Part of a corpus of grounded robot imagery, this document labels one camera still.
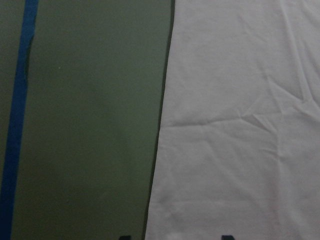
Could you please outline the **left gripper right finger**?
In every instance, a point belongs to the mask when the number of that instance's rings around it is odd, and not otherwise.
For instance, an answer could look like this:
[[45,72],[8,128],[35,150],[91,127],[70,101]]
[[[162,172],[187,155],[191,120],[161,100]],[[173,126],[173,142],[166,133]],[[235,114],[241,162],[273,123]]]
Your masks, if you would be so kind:
[[221,240],[236,240],[233,235],[222,235]]

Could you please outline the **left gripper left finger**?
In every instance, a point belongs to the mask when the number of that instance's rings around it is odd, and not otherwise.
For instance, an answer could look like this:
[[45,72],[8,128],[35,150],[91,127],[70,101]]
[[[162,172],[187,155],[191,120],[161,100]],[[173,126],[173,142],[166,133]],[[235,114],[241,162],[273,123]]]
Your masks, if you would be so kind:
[[130,235],[123,235],[123,236],[120,236],[118,240],[131,240],[131,236]]

